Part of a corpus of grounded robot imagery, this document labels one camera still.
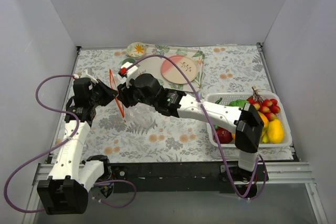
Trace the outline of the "pink cream plate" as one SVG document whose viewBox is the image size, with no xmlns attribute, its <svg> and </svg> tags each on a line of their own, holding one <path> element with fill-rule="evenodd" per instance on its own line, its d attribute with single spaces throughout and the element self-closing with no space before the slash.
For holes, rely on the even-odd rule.
<svg viewBox="0 0 336 224">
<path fill-rule="evenodd" d="M 183 55 L 175 55 L 169 57 L 169 59 L 172 60 L 176 66 L 168 60 L 164 60 L 161 65 L 161 74 L 168 82 L 173 84 L 187 84 L 186 79 L 182 76 L 179 69 L 190 82 L 196 78 L 198 68 L 191 58 Z"/>
</svg>

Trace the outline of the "green lettuce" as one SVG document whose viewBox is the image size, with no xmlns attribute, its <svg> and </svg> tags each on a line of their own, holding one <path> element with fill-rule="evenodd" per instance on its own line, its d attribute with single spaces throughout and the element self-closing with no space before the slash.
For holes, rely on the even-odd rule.
<svg viewBox="0 0 336 224">
<path fill-rule="evenodd" d="M 231 101 L 228 106 L 232 106 L 232 107 L 241 107 L 243 108 L 245 106 L 245 104 L 249 104 L 249 101 L 247 100 L 241 100 L 241 99 L 237 99 L 234 101 Z"/>
</svg>

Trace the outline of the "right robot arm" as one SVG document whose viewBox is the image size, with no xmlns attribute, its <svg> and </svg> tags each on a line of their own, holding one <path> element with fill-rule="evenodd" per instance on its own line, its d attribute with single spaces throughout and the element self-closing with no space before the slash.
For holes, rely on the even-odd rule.
<svg viewBox="0 0 336 224">
<path fill-rule="evenodd" d="M 118 85 L 118 92 L 118 99 L 126 108 L 142 103 L 161 115 L 207 122 L 211 127 L 219 126 L 235 134 L 235 146 L 239 150 L 238 176 L 248 181 L 257 174 L 264 122 L 253 105 L 224 106 L 201 101 L 183 91 L 164 88 L 148 73 Z"/>
</svg>

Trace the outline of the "orange mango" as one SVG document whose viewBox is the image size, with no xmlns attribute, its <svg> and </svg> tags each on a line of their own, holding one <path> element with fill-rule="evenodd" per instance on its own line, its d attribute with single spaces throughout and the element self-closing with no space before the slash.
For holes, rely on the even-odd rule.
<svg viewBox="0 0 336 224">
<path fill-rule="evenodd" d="M 266 129 L 269 125 L 269 120 L 267 119 L 267 117 L 263 113 L 258 111 L 258 114 L 259 114 L 260 118 L 262 119 L 262 121 L 264 123 L 264 129 Z"/>
</svg>

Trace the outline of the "green cup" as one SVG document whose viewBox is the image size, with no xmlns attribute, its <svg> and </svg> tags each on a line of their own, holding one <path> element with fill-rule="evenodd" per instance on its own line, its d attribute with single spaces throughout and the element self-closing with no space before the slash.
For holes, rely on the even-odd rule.
<svg viewBox="0 0 336 224">
<path fill-rule="evenodd" d="M 134 64 L 135 63 L 135 59 L 134 58 L 126 58 L 123 60 L 122 64 L 125 64 L 125 63 L 130 63 L 130 64 Z"/>
</svg>

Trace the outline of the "white plastic basket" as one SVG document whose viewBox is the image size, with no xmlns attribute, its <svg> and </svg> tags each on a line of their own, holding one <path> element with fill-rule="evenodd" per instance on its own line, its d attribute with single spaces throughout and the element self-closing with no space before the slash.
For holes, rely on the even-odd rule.
<svg viewBox="0 0 336 224">
<path fill-rule="evenodd" d="M 272 147 L 287 147 L 292 144 L 292 136 L 290 126 L 288 124 L 288 120 L 286 118 L 286 114 L 283 110 L 283 106 L 280 102 L 279 97 L 268 90 L 257 90 L 257 92 L 261 95 L 262 98 L 265 99 L 276 99 L 278 101 L 278 106 L 280 107 L 280 112 L 277 114 L 278 120 L 281 122 L 283 128 L 283 139 L 279 143 L 262 143 L 260 142 L 260 148 L 272 148 Z M 209 93 L 205 100 L 208 102 L 215 103 L 217 100 L 222 98 L 219 104 L 228 105 L 230 102 L 235 100 L 246 100 L 252 95 L 252 92 L 232 92 L 232 93 Z"/>
</svg>

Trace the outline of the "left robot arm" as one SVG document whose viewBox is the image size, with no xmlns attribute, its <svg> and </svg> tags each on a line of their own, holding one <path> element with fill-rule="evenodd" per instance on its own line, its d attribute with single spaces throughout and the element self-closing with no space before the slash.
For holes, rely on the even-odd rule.
<svg viewBox="0 0 336 224">
<path fill-rule="evenodd" d="M 49 215 L 84 213 L 91 187 L 97 181 L 108 181 L 112 175 L 105 155 L 91 156 L 83 168 L 79 166 L 96 107 L 108 105 L 118 93 L 87 74 L 74 79 L 73 92 L 66 104 L 62 146 L 47 179 L 40 180 L 37 186 L 40 200 Z"/>
</svg>

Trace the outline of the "flower-print bowl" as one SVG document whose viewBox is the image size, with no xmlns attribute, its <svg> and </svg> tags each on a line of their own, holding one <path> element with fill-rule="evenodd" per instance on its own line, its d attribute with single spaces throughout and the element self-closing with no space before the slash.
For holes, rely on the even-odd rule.
<svg viewBox="0 0 336 224">
<path fill-rule="evenodd" d="M 131 58 L 142 58 L 146 56 L 147 48 L 147 44 L 133 42 L 127 47 L 127 55 Z"/>
</svg>

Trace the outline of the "lychee bunch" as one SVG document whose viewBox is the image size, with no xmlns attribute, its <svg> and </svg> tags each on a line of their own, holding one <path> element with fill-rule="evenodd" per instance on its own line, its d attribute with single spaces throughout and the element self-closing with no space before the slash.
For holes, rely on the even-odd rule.
<svg viewBox="0 0 336 224">
<path fill-rule="evenodd" d="M 261 89 L 256 89 L 252 87 L 253 94 L 247 99 L 247 101 L 252 104 L 258 112 L 264 115 L 268 121 L 274 121 L 278 118 L 278 114 L 281 112 L 279 106 L 279 101 L 274 98 L 266 98 L 261 95 L 259 91 Z"/>
</svg>

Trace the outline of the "leaf-print serving tray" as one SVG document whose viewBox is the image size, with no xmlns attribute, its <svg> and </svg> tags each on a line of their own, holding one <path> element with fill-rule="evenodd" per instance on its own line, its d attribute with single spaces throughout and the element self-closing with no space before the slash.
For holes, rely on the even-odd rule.
<svg viewBox="0 0 336 224">
<path fill-rule="evenodd" d="M 134 42 L 127 47 L 127 56 L 139 60 L 140 73 L 149 73 L 165 88 L 186 92 L 202 87 L 205 54 L 199 49 Z"/>
</svg>

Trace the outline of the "clear orange-zip bag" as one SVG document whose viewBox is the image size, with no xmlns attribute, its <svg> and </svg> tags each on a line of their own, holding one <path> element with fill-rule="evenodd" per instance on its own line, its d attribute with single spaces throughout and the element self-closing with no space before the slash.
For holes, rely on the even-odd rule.
<svg viewBox="0 0 336 224">
<path fill-rule="evenodd" d="M 154 109 L 138 102 L 131 93 L 132 87 L 127 87 L 126 78 L 113 72 L 112 69 L 109 69 L 109 83 L 113 90 L 118 91 L 115 101 L 123 119 L 126 122 L 137 123 L 143 128 L 149 128 L 154 122 Z"/>
</svg>

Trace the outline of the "yellow banana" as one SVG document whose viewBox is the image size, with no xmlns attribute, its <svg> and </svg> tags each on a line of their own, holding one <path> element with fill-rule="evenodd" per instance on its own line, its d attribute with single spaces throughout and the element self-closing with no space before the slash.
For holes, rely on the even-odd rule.
<svg viewBox="0 0 336 224">
<path fill-rule="evenodd" d="M 260 142 L 261 142 L 262 144 L 267 144 L 267 143 L 269 143 L 269 138 L 268 138 L 268 135 L 267 135 L 267 130 L 263 130 L 263 132 L 262 132 L 262 136 L 261 136 L 261 138 L 260 138 Z"/>
</svg>

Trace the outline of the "red apple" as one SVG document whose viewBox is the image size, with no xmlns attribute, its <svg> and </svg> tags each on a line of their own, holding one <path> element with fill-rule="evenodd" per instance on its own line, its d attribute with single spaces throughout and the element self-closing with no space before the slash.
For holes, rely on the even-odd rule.
<svg viewBox="0 0 336 224">
<path fill-rule="evenodd" d="M 216 131 L 215 131 L 216 135 L 218 136 L 219 142 L 221 144 L 229 144 L 232 142 L 233 137 L 231 132 L 229 132 L 228 130 L 219 127 Z"/>
</svg>

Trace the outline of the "green chili pepper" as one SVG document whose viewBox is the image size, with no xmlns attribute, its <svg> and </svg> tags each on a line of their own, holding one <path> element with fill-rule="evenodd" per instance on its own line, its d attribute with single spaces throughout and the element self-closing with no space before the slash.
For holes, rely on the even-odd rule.
<svg viewBox="0 0 336 224">
<path fill-rule="evenodd" d="M 215 103 L 220 104 L 223 98 L 219 98 Z"/>
</svg>

